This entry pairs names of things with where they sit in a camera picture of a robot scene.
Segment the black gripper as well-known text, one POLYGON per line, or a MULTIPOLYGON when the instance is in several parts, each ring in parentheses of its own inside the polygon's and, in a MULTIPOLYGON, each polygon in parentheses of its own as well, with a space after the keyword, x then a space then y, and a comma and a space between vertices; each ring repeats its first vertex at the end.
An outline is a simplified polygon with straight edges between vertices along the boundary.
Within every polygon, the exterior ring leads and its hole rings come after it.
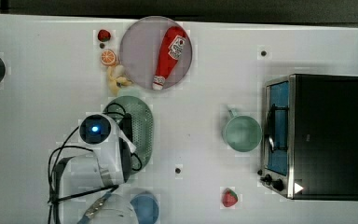
POLYGON ((127 138, 133 140, 133 131, 132 131, 132 116, 130 113, 126 113, 124 117, 118 124, 120 130, 127 136, 127 138))

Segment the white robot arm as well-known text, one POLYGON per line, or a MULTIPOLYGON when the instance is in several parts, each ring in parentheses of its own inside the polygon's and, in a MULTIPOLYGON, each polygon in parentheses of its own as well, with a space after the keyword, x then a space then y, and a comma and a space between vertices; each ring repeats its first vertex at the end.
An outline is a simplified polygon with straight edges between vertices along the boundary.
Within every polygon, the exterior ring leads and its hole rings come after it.
POLYGON ((114 191, 132 173, 132 117, 124 112, 117 119, 110 112, 94 113, 79 122, 73 143, 65 149, 81 149, 82 154, 60 159, 52 170, 52 214, 55 224, 77 221, 72 202, 88 195, 114 191))

